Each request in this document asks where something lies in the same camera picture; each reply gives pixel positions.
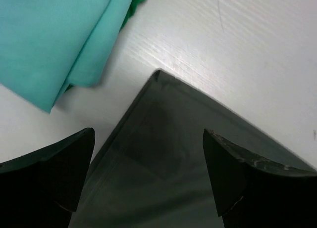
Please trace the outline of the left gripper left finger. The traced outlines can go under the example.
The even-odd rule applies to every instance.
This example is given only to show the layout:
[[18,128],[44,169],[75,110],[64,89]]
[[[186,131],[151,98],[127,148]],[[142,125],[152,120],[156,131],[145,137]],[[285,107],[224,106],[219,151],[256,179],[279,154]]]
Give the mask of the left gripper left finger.
[[85,128],[0,165],[2,228],[66,228],[77,210],[95,146]]

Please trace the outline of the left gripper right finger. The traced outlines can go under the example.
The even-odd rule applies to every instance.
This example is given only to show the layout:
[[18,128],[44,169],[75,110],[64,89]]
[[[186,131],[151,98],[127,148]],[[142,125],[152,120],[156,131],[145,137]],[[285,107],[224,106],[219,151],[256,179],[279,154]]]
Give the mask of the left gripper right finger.
[[226,228],[316,227],[316,172],[274,162],[210,130],[203,149]]

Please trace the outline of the dark grey t-shirt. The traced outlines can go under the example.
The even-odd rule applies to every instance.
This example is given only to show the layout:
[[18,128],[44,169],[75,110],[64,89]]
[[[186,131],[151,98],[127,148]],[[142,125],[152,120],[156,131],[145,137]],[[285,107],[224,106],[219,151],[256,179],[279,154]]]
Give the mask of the dark grey t-shirt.
[[158,70],[93,162],[72,228],[225,228],[203,149],[210,130],[274,162],[316,172],[203,93]]

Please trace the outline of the folded teal t-shirt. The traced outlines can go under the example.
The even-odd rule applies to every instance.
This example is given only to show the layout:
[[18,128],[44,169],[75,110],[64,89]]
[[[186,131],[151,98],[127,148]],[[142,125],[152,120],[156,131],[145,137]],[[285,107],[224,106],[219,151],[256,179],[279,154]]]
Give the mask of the folded teal t-shirt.
[[0,82],[50,112],[96,84],[132,0],[0,0]]

